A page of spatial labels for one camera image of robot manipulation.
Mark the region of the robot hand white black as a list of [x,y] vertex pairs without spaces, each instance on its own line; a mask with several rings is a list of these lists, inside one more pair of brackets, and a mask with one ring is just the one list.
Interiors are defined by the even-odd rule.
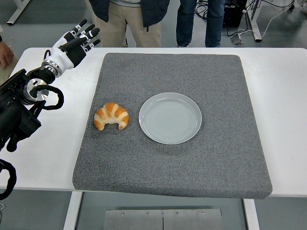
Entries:
[[66,70],[75,68],[81,63],[86,54],[100,43],[96,38],[100,29],[94,24],[83,29],[86,23],[87,20],[84,19],[53,45],[50,54],[44,58],[42,68],[50,70],[55,77],[59,77]]

